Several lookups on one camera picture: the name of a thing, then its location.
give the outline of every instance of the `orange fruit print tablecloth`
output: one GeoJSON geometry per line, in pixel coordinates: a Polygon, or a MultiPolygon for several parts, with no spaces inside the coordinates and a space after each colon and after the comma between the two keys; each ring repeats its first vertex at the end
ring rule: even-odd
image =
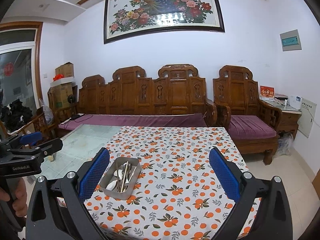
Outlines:
{"type": "MultiPolygon", "coordinates": [[[[111,239],[210,240],[235,204],[209,164],[212,146],[248,170],[222,127],[124,126],[106,145],[108,167],[119,156],[140,160],[142,171],[132,195],[117,200],[97,186],[85,206],[111,239]]],[[[249,232],[259,203],[256,199],[239,237],[249,232]]]]}

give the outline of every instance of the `electrical panel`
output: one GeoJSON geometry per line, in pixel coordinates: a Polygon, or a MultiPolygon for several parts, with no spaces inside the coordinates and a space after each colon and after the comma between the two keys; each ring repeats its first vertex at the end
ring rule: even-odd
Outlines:
{"type": "Polygon", "coordinates": [[[309,138],[311,128],[314,122],[314,117],[316,115],[317,104],[302,98],[301,112],[302,115],[298,120],[299,128],[298,130],[303,133],[307,138],[309,138]]]}

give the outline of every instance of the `framed painting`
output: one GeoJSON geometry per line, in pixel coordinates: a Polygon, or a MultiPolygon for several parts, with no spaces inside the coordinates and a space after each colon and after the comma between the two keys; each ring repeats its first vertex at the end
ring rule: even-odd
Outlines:
{"type": "Polygon", "coordinates": [[[178,30],[224,32],[218,0],[106,0],[104,43],[178,30]]]}

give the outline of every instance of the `baseboard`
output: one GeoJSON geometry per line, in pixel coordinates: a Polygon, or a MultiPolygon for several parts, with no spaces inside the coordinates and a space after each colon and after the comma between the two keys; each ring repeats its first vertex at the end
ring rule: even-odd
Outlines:
{"type": "Polygon", "coordinates": [[[297,162],[299,163],[305,174],[308,176],[310,181],[312,182],[316,177],[316,174],[313,172],[313,170],[310,168],[310,166],[307,164],[307,162],[295,148],[292,148],[290,152],[292,156],[297,160],[297,162]]]}

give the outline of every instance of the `human hand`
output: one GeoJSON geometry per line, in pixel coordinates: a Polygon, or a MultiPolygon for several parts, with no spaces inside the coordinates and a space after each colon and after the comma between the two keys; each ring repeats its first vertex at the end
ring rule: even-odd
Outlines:
{"type": "MultiPolygon", "coordinates": [[[[13,202],[12,207],[17,217],[25,217],[27,215],[27,189],[23,178],[20,178],[17,189],[15,190],[17,199],[13,202]]],[[[10,196],[2,188],[0,188],[0,200],[9,201],[10,196]]]]}

